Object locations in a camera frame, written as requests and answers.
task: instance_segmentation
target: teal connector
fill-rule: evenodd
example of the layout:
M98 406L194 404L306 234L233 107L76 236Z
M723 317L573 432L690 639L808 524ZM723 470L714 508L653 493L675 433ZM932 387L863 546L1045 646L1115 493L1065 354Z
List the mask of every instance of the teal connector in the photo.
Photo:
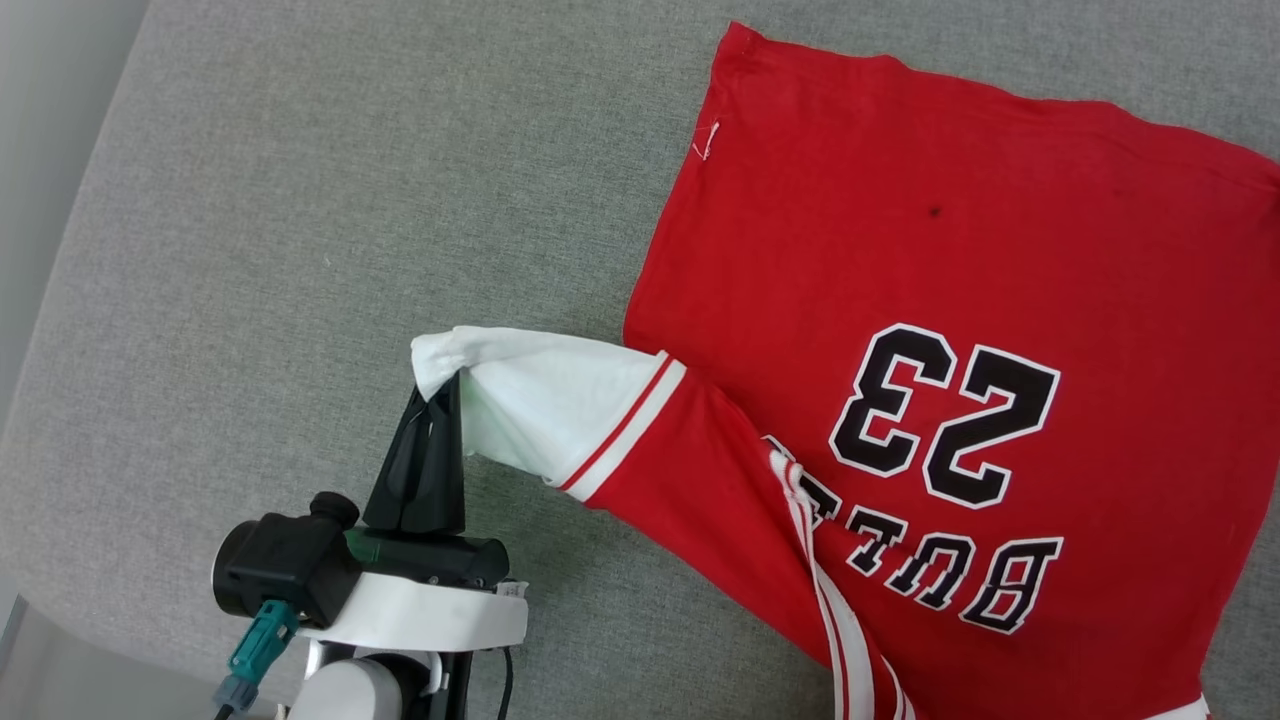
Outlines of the teal connector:
M232 674L218 687L214 703L224 710L230 708L236 715L248 712L257 700L257 687L266 678L266 671L284 655L284 648L289 647L289 641L297 633L298 616L289 603L276 600L264 602L227 661Z

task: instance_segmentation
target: red stripe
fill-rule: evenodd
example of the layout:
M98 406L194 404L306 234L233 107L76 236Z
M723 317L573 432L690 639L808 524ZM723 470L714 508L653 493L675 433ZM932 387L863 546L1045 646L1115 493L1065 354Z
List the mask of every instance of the red stripe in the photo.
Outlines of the red stripe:
M644 392L641 392L640 397L637 397L636 401L631 405L631 410L627 410L627 414L622 418L622 421L618 423L618 427L613 428L613 432L609 433L609 437L604 438L604 442L600 443L600 447L595 448L595 452L593 452L591 456L586 459L586 462L582 462L577 468L577 470L575 470L573 474L570 475L567 480L564 480L564 484L561 486L559 489L567 491L568 488L573 487L573 483L576 483L582 477L582 474L586 473L586 470L591 465L594 465L595 461L599 460L602 455L604 455L604 451L608 450L611 445L613 445L613 441L618 439L618 436L622 434L622 430L625 430L627 425L631 423L631 418L635 418L636 413L640 410L640 406L644 405L644 401L649 400L649 396L653 393L653 388L658 387L658 382L662 379L662 375L667 373L667 368L669 365L671 365L671 356L668 355L666 359L663 359L662 365L658 366L658 372L654 373L653 378L649 379L649 384L645 386Z

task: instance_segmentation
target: white stripe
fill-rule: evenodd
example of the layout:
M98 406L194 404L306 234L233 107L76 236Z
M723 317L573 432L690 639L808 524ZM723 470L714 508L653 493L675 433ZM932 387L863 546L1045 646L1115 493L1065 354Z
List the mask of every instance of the white stripe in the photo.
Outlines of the white stripe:
M782 483L782 495L787 500L787 510L791 511L791 525L800 538L800 547L804 548L805 559L809 561L809 577L813 578L814 601L818 603L818 612L822 614L822 624L827 629L827 648L831 652L831 669L835 678L836 693L836 720L845 720L845 659L840 656L840 644L836 643L836 625L827 611L827 603L822 600L822 591L818 588L818 578L814 575L817 565L813 560L813 527L809 524L809 507L804 491L800 489L800 466L791 462L792 477L787 475L790 457L777 450L769 451L769 468L773 475Z
M1208 703L1204 702L1204 696L1201 696L1199 700L1190 705L1170 710L1169 712L1161 712L1148 720L1204 720L1206 717L1208 717Z
M893 720L905 720L905 717L902 717L902 701L906 696L902 694L902 683L897 682L897 673L893 671L893 666L888 664L888 660L884 660L883 655L881 656L881 662L883 662L884 669L888 670L888 676L893 678L893 694L897 696L897 703L893 706Z
M850 720L870 720L876 716L876 683L872 679L872 659L867 653L867 638L845 596L820 566L814 566L818 587L831 603L840 644L845 648L845 682L849 683Z
M622 465L631 448L636 446L636 442L644 436L649 425L653 424L654 419L662 413L662 409L675 395L676 388L680 387L680 380L685 378L685 366L678 360L672 360L671 365L667 365L667 372L662 374L662 379L658 384L649 392L649 397L644 398L640 409L636 414L631 416L631 421L627 427L618 433L618 437L613 438L613 445L609 446L582 477L577 479L568 493L577 500L586 502L590 500L595 491L600 489L604 480L609 479L609 475Z

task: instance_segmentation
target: white cloth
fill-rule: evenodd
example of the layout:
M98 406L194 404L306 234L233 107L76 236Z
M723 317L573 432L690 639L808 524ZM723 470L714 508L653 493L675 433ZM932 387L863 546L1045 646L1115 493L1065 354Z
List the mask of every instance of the white cloth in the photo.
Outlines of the white cloth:
M457 327L413 340L413 375L431 397L462 372L462 446L563 483L605 441L662 365L605 342Z

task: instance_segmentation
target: wall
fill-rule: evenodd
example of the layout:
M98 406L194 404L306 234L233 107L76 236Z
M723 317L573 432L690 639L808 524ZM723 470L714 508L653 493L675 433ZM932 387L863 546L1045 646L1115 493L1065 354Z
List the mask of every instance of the wall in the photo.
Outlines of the wall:
M0 0L0 430L147 0Z
M0 673L4 720L209 720L214 688L91 646L28 607ZM262 707L252 717L270 717Z

